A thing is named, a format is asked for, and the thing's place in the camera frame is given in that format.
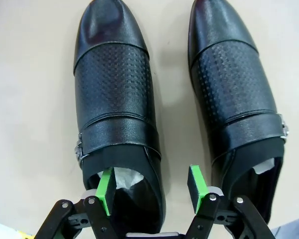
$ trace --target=metal buckle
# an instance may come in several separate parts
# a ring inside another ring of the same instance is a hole
[[[281,115],[281,114],[278,114],[278,115],[281,118],[281,124],[283,126],[283,131],[284,131],[284,136],[281,136],[280,138],[283,138],[284,141],[286,142],[287,136],[289,135],[289,127],[286,125],[286,122],[285,122],[285,120],[283,118],[283,115]]]
[[[82,164],[83,164],[83,159],[86,156],[89,156],[88,154],[83,154],[83,149],[81,147],[82,144],[82,133],[79,133],[79,140],[76,143],[76,147],[75,147],[75,154],[76,154],[76,159],[79,162],[80,168],[82,168]]]

